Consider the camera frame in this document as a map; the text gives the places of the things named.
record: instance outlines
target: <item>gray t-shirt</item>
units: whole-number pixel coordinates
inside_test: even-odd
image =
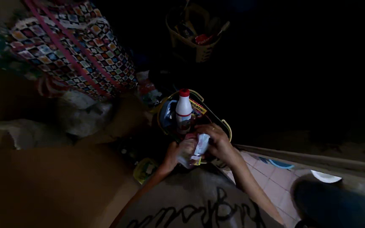
[[[211,164],[173,174],[134,202],[117,228],[282,228]]]

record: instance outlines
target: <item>pink tile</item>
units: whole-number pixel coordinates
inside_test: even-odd
[[[284,196],[285,189],[269,179],[266,186],[264,187],[264,192],[270,198],[271,202],[278,206]]]
[[[292,204],[291,194],[289,192],[286,191],[284,193],[284,196],[278,207],[283,210],[287,215],[291,216],[293,219],[296,220],[298,218],[297,210],[295,210],[295,207]]]
[[[247,166],[247,168],[248,168],[249,170],[252,170],[252,169],[253,169],[253,167],[251,167],[249,164],[246,164],[246,166]]]
[[[277,208],[278,213],[281,215],[281,218],[284,220],[284,224],[287,228],[294,228],[297,224],[297,221],[291,218],[289,215],[285,214],[280,208]]]
[[[268,178],[271,177],[271,174],[273,173],[275,168],[275,166],[271,164],[266,164],[261,160],[258,160],[253,167],[256,168],[258,171],[260,171],[260,173],[266,175]]]
[[[310,173],[311,173],[310,170],[296,170],[294,172],[294,174],[297,176],[303,176],[303,175],[310,174]]]
[[[294,176],[291,171],[276,167],[270,177],[271,180],[287,190],[288,184]]]
[[[258,171],[257,169],[251,169],[250,170],[251,174],[253,175],[253,177],[256,179],[257,184],[260,185],[260,187],[262,189],[264,189],[264,187],[266,186],[267,182],[268,182],[268,177],[265,176],[264,174],[260,173],[260,171]]]
[[[253,158],[250,154],[246,151],[241,151],[240,154],[242,155],[243,159],[251,166],[254,166],[257,162],[256,158]]]

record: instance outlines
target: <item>red bottle cap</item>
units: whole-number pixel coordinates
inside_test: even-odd
[[[182,97],[189,96],[189,89],[180,89],[180,96]]]

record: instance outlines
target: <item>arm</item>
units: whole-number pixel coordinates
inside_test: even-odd
[[[198,133],[210,135],[214,144],[209,146],[209,152],[221,159],[231,168],[237,188],[248,194],[253,202],[277,222],[284,224],[276,207],[271,203],[271,200],[254,179],[245,160],[242,158],[239,151],[229,142],[225,132],[214,123],[210,125],[199,125],[196,126],[196,128]]]
[[[167,153],[165,155],[163,163],[159,166],[159,168],[156,170],[153,176],[147,181],[147,183],[136,192],[136,194],[129,200],[129,202],[125,205],[125,207],[119,212],[115,220],[112,222],[110,228],[116,227],[118,225],[119,220],[123,217],[126,210],[129,208],[131,204],[133,204],[142,195],[144,195],[150,189],[159,184],[171,173],[171,171],[177,165],[177,154],[178,154],[178,145],[176,142],[172,142],[167,149]]]

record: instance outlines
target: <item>patterned fabric bag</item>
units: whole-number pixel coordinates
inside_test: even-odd
[[[93,3],[73,5],[25,0],[34,17],[19,20],[7,43],[14,54],[94,98],[137,85],[133,61]]]

